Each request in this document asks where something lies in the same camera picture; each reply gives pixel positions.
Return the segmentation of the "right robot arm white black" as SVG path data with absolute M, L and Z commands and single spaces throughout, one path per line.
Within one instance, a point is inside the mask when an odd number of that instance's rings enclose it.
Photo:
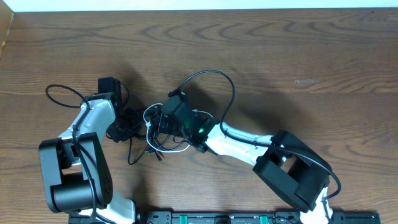
M 202 153 L 229 156 L 252 166 L 253 172 L 284 202 L 299 210 L 301 223 L 331 223 L 327 191 L 332 168 L 292 133 L 255 135 L 209 117 L 174 94 L 160 106 L 166 129 Z

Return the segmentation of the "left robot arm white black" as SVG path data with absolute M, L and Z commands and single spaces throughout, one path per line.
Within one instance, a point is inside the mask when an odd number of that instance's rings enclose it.
M 98 91 L 83 96 L 80 112 L 57 138 L 39 145 L 39 159 L 47 205 L 53 213 L 67 213 L 70 223 L 139 223 L 134 201 L 113 188 L 101 147 L 104 138 L 130 141 L 142 120 L 126 107 L 113 77 L 100 78 Z

